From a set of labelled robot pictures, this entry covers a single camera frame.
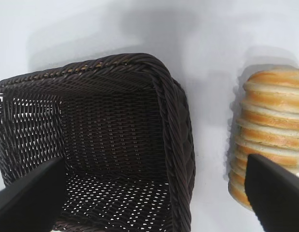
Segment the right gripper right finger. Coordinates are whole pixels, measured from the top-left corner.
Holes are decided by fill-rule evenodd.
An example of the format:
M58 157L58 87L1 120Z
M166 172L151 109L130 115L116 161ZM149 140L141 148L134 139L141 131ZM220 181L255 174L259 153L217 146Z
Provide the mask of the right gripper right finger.
M244 187L264 231L299 232L299 177L259 154L250 154Z

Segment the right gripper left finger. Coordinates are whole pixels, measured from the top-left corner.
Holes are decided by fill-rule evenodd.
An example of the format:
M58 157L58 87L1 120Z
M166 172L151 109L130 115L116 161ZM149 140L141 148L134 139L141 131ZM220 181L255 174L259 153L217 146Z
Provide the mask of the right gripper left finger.
M65 202L65 163L50 159L0 191L0 232L49 232Z

